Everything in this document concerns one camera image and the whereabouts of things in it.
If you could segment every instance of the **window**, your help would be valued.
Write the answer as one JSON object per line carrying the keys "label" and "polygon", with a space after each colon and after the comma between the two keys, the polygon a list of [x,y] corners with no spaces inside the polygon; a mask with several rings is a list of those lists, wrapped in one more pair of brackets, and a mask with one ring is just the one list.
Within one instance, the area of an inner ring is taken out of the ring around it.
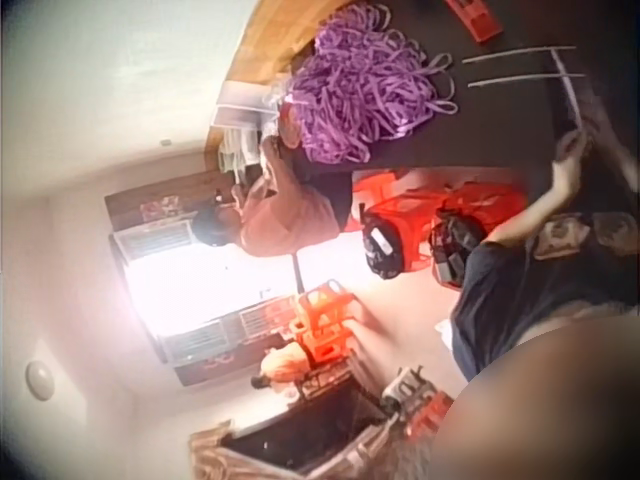
{"label": "window", "polygon": [[[298,252],[305,290],[330,279],[346,286],[373,277],[362,234],[345,233]],[[235,245],[194,243],[131,261],[126,278],[134,307],[155,335],[192,331],[265,300],[297,293],[293,258],[254,258]]]}
{"label": "window", "polygon": [[296,293],[290,256],[253,258],[235,245],[192,244],[145,256],[130,263],[126,277],[138,314],[161,336]]}

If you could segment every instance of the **round white object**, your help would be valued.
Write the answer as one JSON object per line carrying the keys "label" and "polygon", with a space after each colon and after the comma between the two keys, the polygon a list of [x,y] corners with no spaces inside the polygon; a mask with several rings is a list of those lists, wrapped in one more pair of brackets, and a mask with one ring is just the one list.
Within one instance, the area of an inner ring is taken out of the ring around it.
{"label": "round white object", "polygon": [[55,392],[53,374],[49,367],[40,360],[34,360],[27,365],[25,379],[29,391],[36,399],[46,402],[53,396]]}

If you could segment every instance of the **white wall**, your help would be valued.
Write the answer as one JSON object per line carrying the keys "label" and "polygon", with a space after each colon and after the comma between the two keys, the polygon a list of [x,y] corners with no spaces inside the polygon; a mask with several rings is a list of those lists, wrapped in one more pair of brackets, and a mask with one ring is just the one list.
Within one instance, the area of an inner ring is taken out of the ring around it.
{"label": "white wall", "polygon": [[[3,213],[3,441],[47,479],[127,478],[133,396],[71,329],[49,204]],[[44,403],[24,381],[32,360],[55,378]]]}
{"label": "white wall", "polygon": [[119,381],[139,397],[182,389],[158,357],[134,314],[108,243],[112,232],[104,197],[204,170],[202,154],[117,170],[51,198],[53,239],[73,294],[74,330],[96,350]]}
{"label": "white wall", "polygon": [[40,195],[132,161],[202,152],[256,3],[12,2],[2,25],[7,194]]}
{"label": "white wall", "polygon": [[242,429],[285,411],[271,390],[254,390],[247,374],[224,385],[203,386],[139,405],[132,451],[135,479],[191,480],[188,441],[193,433],[233,419]]}

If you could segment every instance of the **ceiling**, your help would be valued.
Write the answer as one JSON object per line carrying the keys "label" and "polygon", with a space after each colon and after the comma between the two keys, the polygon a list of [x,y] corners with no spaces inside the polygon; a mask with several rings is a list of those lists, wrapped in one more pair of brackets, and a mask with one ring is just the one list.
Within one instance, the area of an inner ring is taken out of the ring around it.
{"label": "ceiling", "polygon": [[125,163],[202,151],[256,3],[3,5],[5,194],[48,194]]}

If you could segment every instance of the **man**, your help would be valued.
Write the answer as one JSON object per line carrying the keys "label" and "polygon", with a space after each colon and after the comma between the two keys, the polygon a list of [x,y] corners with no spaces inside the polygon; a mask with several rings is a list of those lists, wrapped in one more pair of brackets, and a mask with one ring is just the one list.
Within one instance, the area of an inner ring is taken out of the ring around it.
{"label": "man", "polygon": [[362,480],[632,478],[640,324],[596,319],[518,346],[455,400],[435,439],[394,439]]}
{"label": "man", "polygon": [[552,186],[468,259],[452,314],[454,358],[468,380],[541,333],[638,303],[637,159],[595,96],[580,102],[585,130],[560,141]]}
{"label": "man", "polygon": [[351,174],[319,175],[303,185],[279,155],[277,141],[267,137],[262,143],[267,173],[246,197],[236,187],[235,205],[197,213],[192,228],[201,242],[236,243],[249,255],[270,257],[331,240],[345,228],[353,198]]}
{"label": "man", "polygon": [[251,378],[251,386],[279,390],[284,385],[304,380],[313,364],[313,358],[304,347],[298,342],[291,342],[281,349],[271,350],[264,357],[260,375]]}

